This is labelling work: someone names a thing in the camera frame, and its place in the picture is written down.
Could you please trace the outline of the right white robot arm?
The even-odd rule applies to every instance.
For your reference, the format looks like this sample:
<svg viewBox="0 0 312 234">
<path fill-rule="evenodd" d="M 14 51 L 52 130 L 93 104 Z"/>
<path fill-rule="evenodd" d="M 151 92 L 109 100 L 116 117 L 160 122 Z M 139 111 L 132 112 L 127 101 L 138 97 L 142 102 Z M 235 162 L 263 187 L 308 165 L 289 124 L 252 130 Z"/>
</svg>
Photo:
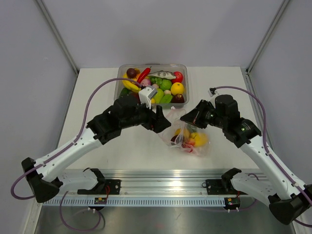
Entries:
<svg viewBox="0 0 312 234">
<path fill-rule="evenodd" d="M 226 193 L 235 190 L 248 194 L 269 207 L 271 214 L 288 225 L 312 206 L 312 187 L 295 176 L 273 152 L 261 131 L 241 117 L 231 95 L 217 95 L 214 102 L 201 100 L 181 121 L 197 128 L 220 128 L 227 140 L 248 155 L 270 184 L 250 179 L 240 169 L 232 168 L 221 176 Z"/>
</svg>

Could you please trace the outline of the yellow toy banana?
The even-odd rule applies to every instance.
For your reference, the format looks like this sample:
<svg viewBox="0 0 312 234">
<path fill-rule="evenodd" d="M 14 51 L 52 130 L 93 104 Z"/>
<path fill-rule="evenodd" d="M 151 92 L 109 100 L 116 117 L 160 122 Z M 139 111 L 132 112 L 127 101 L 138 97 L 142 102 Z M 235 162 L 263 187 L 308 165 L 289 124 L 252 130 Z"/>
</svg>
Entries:
<svg viewBox="0 0 312 234">
<path fill-rule="evenodd" d="M 126 73 L 124 73 L 122 77 L 123 78 L 129 78 Z M 130 78 L 130 79 L 137 81 L 138 77 L 139 77 L 139 74 L 136 74 L 136 76 L 134 78 Z M 136 84 L 134 84 L 128 80 L 122 80 L 122 83 L 123 83 L 125 88 L 127 88 L 128 90 L 130 90 L 134 93 L 138 93 L 141 90 L 140 87 L 138 87 Z"/>
</svg>

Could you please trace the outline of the yellow toy bell pepper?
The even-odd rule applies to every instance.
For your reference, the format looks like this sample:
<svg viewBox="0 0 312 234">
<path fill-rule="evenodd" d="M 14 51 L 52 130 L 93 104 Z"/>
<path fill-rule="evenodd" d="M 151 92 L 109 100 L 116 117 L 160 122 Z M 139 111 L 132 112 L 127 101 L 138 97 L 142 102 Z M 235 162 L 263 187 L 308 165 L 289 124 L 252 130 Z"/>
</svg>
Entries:
<svg viewBox="0 0 312 234">
<path fill-rule="evenodd" d="M 196 133 L 194 139 L 195 147 L 202 147 L 206 145 L 209 141 L 208 135 L 205 133 Z"/>
</svg>

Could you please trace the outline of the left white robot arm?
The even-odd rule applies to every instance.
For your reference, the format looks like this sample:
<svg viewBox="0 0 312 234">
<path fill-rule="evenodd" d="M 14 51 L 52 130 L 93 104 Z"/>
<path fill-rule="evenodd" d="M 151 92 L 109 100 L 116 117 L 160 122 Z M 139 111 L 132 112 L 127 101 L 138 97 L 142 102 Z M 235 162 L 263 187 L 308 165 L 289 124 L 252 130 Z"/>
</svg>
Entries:
<svg viewBox="0 0 312 234">
<path fill-rule="evenodd" d="M 161 106 L 153 111 L 134 96 L 121 97 L 83 126 L 78 136 L 67 144 L 36 160 L 29 157 L 23 160 L 21 165 L 36 201 L 44 203 L 65 191 L 77 191 L 79 195 L 106 194 L 108 183 L 99 169 L 69 175 L 62 172 L 88 152 L 120 136 L 123 129 L 139 125 L 158 134 L 171 123 Z"/>
</svg>

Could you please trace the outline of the red toy pear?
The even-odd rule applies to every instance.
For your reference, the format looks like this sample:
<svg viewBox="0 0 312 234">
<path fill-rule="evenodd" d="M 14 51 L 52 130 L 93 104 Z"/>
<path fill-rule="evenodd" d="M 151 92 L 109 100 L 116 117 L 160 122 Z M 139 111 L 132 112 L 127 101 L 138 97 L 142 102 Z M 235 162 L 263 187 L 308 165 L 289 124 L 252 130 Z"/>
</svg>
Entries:
<svg viewBox="0 0 312 234">
<path fill-rule="evenodd" d="M 182 144 L 182 148 L 184 149 L 184 151 L 186 151 L 187 153 L 192 153 L 194 148 L 195 148 L 195 142 L 194 141 L 188 141 L 188 142 L 184 142 Z"/>
</svg>

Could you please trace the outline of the clear zip top bag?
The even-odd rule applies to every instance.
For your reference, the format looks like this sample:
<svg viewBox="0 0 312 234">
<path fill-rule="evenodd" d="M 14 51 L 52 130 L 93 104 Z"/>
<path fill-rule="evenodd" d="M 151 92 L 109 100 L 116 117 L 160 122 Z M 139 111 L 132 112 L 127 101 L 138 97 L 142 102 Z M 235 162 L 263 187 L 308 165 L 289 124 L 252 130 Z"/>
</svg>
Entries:
<svg viewBox="0 0 312 234">
<path fill-rule="evenodd" d="M 182 117 L 183 115 L 186 114 L 186 110 L 184 109 L 176 109 L 175 107 L 172 107 L 169 111 L 169 113 L 165 116 L 170 122 L 171 122 L 171 126 L 167 129 L 165 129 L 164 131 L 162 131 L 161 133 L 158 134 L 158 136 L 161 138 L 161 140 L 170 148 L 173 148 L 175 151 L 180 151 L 180 152 L 184 152 L 187 153 L 186 151 L 184 151 L 184 149 L 182 148 L 182 144 L 184 142 L 188 142 L 188 141 L 194 141 L 195 142 L 195 134 L 196 133 L 205 133 L 208 135 L 209 141 L 206 145 L 202 146 L 202 147 L 195 147 L 192 153 L 188 153 L 188 154 L 192 154 L 195 156 L 205 156 L 209 150 L 210 150 L 210 137 L 209 134 L 200 128 L 197 128 L 193 125 L 190 125 L 186 122 L 183 122 L 180 120 L 180 117 Z M 178 129 L 183 129 L 183 128 L 187 128 L 190 131 L 190 137 L 188 139 L 185 139 L 183 137 L 182 134 L 180 134 L 180 136 L 183 137 L 183 141 L 181 142 L 180 145 L 171 145 L 170 144 L 170 140 L 173 136 L 177 135 L 176 131 Z"/>
</svg>

